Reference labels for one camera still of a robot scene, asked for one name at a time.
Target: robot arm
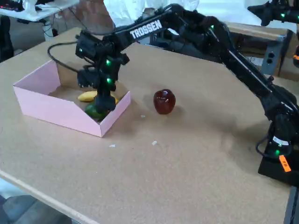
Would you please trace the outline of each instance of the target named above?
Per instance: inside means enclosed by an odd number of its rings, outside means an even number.
[[[270,0],[263,5],[249,6],[247,9],[262,20],[261,26],[268,26],[273,20],[299,23],[299,1],[290,6],[288,0]]]
[[[284,88],[275,86],[273,77],[267,78],[236,50],[224,23],[215,17],[184,10],[180,5],[158,10],[154,16],[139,19],[104,36],[102,40],[86,31],[77,37],[76,55],[92,61],[91,66],[78,73],[78,83],[98,90],[95,99],[97,110],[115,108],[115,99],[110,96],[110,91],[115,90],[120,65],[129,62],[128,56],[121,52],[130,44],[168,28],[175,30],[199,51],[218,57],[260,99],[265,115],[272,123],[264,139],[268,140],[266,153],[258,150],[259,144],[257,151],[269,158],[288,156],[298,141],[299,108],[296,98]]]

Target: banana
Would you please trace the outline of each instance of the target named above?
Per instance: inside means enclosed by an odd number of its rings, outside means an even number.
[[[94,98],[97,96],[98,92],[97,91],[89,91],[82,93],[80,96],[78,96],[78,100],[81,102],[92,102]]]
[[[78,96],[78,100],[81,102],[90,103],[94,100],[94,98],[97,96],[97,94],[98,94],[97,91],[85,92],[85,93],[82,93],[80,96]],[[110,94],[112,97],[115,98],[115,104],[118,104],[119,99],[116,97],[116,95],[113,92],[111,92]]]

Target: pink box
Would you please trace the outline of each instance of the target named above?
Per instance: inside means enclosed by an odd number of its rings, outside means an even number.
[[[97,123],[83,110],[88,103],[77,100],[81,93],[93,90],[79,88],[76,73],[61,66],[58,72],[54,61],[48,61],[14,84],[23,114],[103,137],[131,103],[131,94],[118,82],[115,94],[121,100],[114,111]]]

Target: cable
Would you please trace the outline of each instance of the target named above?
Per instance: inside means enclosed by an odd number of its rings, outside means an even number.
[[[57,7],[57,6],[46,6],[46,7],[42,7],[42,6],[38,6],[40,8],[58,8],[61,12],[62,12],[62,17],[64,18],[64,24],[65,24],[65,30],[67,30],[67,24],[66,24],[66,20],[65,20],[65,16],[64,16],[64,11],[63,9]]]
[[[82,26],[87,29],[87,27],[84,25],[84,23],[76,16],[76,14],[71,10],[71,8],[68,8],[70,12],[74,15],[74,17],[82,24]]]
[[[266,158],[271,158],[271,159],[278,159],[277,156],[273,156],[273,155],[270,155],[270,154],[266,154],[266,153],[263,153],[262,151],[260,151],[258,149],[258,147],[264,143],[266,140],[269,139],[269,132],[267,133],[267,135],[262,139],[260,140],[259,142],[257,142],[256,144],[256,152],[259,153],[260,155],[262,155],[263,157],[266,157]],[[292,147],[290,147],[290,150],[287,152],[287,154],[285,154],[284,156],[289,156],[292,152]]]
[[[83,59],[84,59],[86,62],[90,63],[92,66],[94,66],[94,62],[88,60],[86,57],[83,57]]]
[[[78,73],[79,71],[78,71],[77,69],[72,68],[71,66],[68,66],[67,64],[65,64],[65,63],[63,63],[63,62],[57,60],[57,59],[51,54],[51,52],[50,52],[51,49],[52,49],[53,47],[64,46],[64,45],[71,45],[71,44],[76,44],[76,43],[77,43],[77,41],[53,44],[53,45],[49,46],[49,48],[48,48],[48,50],[47,50],[47,53],[48,53],[49,57],[50,57],[54,62],[56,62],[57,64],[60,64],[61,66],[65,67],[65,68],[67,68],[67,69],[69,69],[69,70],[71,70],[71,71],[74,71],[74,72]]]

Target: red apple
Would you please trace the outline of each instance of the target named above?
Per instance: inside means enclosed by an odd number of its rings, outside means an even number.
[[[154,95],[155,109],[159,114],[169,114],[176,104],[176,97],[170,90],[160,90]]]

